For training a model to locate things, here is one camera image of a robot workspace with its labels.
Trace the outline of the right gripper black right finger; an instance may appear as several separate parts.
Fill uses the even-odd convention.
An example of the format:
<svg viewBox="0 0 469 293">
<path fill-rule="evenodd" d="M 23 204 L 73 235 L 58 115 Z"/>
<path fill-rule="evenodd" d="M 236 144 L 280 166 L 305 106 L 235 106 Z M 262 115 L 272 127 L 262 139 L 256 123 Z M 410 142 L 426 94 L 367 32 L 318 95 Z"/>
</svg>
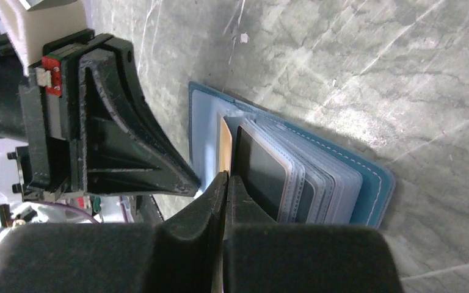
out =
<svg viewBox="0 0 469 293">
<path fill-rule="evenodd" d="M 225 292 L 402 292 L 391 251 L 375 229 L 284 224 L 232 176 L 224 235 Z"/>
</svg>

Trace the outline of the blue card holder wallet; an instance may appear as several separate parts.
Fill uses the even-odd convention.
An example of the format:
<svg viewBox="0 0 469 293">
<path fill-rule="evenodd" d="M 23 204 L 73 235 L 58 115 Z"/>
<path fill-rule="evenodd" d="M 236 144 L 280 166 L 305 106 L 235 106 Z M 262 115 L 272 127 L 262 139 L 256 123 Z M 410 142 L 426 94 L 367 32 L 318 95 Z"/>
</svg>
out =
<svg viewBox="0 0 469 293">
<path fill-rule="evenodd" d="M 333 142 L 314 135 L 264 109 L 205 85 L 190 82 L 189 139 L 193 171 L 204 192 L 217 170 L 218 116 L 224 116 L 233 138 L 234 171 L 238 126 L 256 125 L 292 161 L 287 212 L 279 223 L 380 226 L 394 192 L 391 171 Z"/>
</svg>

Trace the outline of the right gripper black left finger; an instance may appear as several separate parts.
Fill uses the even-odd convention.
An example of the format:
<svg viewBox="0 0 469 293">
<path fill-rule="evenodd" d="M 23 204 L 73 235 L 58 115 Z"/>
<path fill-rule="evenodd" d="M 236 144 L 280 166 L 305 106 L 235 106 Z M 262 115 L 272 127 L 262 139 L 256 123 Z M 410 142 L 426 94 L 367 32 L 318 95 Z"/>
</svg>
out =
<svg viewBox="0 0 469 293">
<path fill-rule="evenodd" d="M 213 292 L 228 174 L 167 221 L 34 224 L 0 246 L 0 292 Z"/>
</svg>

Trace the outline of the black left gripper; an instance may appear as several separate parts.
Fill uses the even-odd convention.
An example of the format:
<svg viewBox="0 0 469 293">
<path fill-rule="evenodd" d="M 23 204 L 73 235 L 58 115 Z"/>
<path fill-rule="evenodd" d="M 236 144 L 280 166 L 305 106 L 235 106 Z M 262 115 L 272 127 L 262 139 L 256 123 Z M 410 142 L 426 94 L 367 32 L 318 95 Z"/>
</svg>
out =
<svg viewBox="0 0 469 293">
<path fill-rule="evenodd" d="M 64 187 L 68 154 L 62 139 L 49 134 L 49 97 L 64 93 L 64 68 L 54 52 L 82 45 L 92 29 L 47 43 L 42 59 L 24 76 L 7 34 L 0 35 L 0 139 L 26 142 L 9 158 L 17 163 L 18 180 L 5 191 L 36 200 L 44 191 Z M 172 145 L 148 106 L 137 75 L 133 45 L 112 37 L 79 61 L 79 162 L 81 188 L 92 195 L 169 194 L 191 197 L 197 175 Z"/>
</svg>

